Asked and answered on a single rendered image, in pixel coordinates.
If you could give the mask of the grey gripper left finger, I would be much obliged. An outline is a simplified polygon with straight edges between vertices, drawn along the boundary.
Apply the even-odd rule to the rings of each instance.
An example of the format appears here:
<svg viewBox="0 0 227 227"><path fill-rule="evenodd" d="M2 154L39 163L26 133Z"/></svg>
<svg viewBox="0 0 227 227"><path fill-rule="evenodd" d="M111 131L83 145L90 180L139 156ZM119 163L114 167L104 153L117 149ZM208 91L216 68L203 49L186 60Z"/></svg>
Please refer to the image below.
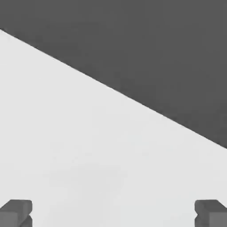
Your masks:
<svg viewBox="0 0 227 227"><path fill-rule="evenodd" d="M0 227L33 227L31 200L9 200L0 208Z"/></svg>

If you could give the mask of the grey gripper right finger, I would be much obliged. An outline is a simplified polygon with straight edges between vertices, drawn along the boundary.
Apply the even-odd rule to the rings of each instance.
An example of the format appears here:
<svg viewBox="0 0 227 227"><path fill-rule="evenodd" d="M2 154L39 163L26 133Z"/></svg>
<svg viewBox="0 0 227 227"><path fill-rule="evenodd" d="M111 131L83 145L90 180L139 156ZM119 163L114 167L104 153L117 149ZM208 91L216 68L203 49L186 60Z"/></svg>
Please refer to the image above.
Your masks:
<svg viewBox="0 0 227 227"><path fill-rule="evenodd" d="M195 227L227 227L227 208L218 200L196 200Z"/></svg>

